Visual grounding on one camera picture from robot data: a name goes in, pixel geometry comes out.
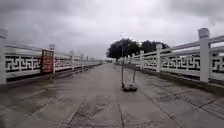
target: railing cap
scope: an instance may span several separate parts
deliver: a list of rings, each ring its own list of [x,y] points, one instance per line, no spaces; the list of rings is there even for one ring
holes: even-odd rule
[[[201,28],[198,30],[199,39],[210,37],[210,32],[208,28]]]

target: cloud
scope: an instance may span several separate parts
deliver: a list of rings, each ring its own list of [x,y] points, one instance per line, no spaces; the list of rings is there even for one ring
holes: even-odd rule
[[[8,40],[105,58],[122,37],[171,46],[198,40],[197,30],[224,32],[222,0],[0,0]]]
[[[212,24],[224,20],[223,0],[169,0],[168,3],[175,13],[206,17]]]

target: walkway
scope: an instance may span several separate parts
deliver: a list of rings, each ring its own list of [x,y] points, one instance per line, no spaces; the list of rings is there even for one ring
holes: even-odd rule
[[[131,70],[125,70],[129,81]],[[110,64],[0,93],[0,128],[223,128],[224,98]]]

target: pole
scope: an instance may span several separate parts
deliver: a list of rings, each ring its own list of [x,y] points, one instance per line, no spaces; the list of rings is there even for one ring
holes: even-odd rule
[[[124,49],[123,49],[123,43],[122,43],[122,46],[121,46],[121,56],[122,56],[122,63],[121,63],[121,84],[122,84],[122,88],[124,88],[124,78],[123,78],[123,75],[124,75],[124,60],[123,60],[123,52],[124,52]]]

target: railing post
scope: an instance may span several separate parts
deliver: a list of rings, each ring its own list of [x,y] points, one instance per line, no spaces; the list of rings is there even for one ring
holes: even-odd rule
[[[81,68],[82,68],[82,71],[83,71],[83,67],[84,67],[84,64],[83,64],[83,58],[84,58],[84,56],[83,56],[83,54],[81,55]]]
[[[131,58],[131,56],[130,56],[130,55],[128,55],[128,64],[130,63],[130,58]]]
[[[6,71],[5,71],[5,43],[7,31],[0,29],[0,86],[6,84]]]
[[[207,28],[201,28],[198,30],[200,40],[200,81],[209,82],[210,76],[210,33]]]
[[[140,51],[140,69],[143,69],[144,67],[144,50]]]
[[[156,45],[156,72],[160,72],[161,68],[161,60],[160,60],[160,53],[162,51],[162,44]]]
[[[53,52],[53,74],[55,74],[55,45],[50,44],[49,50]]]
[[[75,64],[75,63],[74,63],[74,59],[75,59],[75,58],[74,58],[74,51],[73,51],[73,50],[70,51],[70,55],[71,55],[71,65],[72,65],[72,70],[73,70],[74,67],[75,67],[75,66],[74,66],[74,64]]]
[[[132,53],[132,56],[131,56],[131,62],[133,62],[135,60],[135,54]]]

